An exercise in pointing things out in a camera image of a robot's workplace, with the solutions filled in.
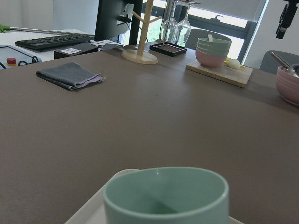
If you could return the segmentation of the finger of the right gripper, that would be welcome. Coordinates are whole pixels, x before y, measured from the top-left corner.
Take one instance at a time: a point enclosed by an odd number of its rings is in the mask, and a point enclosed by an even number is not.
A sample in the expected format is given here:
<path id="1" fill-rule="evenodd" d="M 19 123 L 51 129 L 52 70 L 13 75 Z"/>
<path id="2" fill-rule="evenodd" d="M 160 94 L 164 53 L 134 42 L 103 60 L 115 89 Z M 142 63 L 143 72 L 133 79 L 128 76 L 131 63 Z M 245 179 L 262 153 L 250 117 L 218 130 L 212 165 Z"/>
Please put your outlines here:
<path id="1" fill-rule="evenodd" d="M 276 30 L 276 38 L 283 39 L 286 30 L 290 27 L 292 23 L 297 9 L 297 3 L 286 3 L 280 16 L 279 25 Z"/>

